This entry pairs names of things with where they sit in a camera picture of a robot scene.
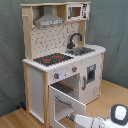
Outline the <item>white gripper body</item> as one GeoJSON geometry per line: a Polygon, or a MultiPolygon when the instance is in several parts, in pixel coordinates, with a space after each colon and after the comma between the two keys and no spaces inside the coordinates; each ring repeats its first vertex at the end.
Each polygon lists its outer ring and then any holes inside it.
{"type": "Polygon", "coordinates": [[[94,119],[83,115],[68,114],[67,117],[83,128],[94,128],[94,119]]]}

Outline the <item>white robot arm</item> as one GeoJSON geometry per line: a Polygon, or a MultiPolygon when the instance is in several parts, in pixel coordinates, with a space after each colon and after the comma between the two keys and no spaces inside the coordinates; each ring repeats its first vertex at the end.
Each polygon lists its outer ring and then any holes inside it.
{"type": "Polygon", "coordinates": [[[80,128],[128,128],[128,107],[122,104],[113,105],[107,119],[99,116],[92,118],[79,114],[68,114],[67,117],[80,128]]]}

